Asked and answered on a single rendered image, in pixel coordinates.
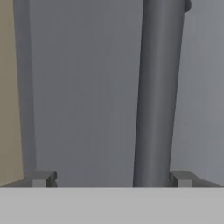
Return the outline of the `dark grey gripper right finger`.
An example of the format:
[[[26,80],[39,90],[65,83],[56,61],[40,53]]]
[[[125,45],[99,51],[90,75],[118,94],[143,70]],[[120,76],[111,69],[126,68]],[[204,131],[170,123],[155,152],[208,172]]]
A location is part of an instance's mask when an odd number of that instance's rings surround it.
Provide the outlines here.
[[[221,185],[199,178],[191,171],[170,171],[171,187],[221,187]]]

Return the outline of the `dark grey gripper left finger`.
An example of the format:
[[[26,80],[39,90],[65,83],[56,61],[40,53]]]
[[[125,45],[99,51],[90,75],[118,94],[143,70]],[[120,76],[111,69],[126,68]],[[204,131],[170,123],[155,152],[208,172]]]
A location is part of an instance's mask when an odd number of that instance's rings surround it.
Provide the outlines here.
[[[56,171],[34,171],[27,177],[3,185],[3,187],[56,187],[57,172]]]

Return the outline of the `grey fridge door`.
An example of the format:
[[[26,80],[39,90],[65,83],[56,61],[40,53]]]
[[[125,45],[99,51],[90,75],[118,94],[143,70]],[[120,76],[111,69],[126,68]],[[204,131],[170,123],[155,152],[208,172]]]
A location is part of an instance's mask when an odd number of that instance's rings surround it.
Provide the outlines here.
[[[224,185],[224,0],[191,1],[170,171]],[[61,187],[133,187],[144,0],[12,3],[24,172],[56,171]]]

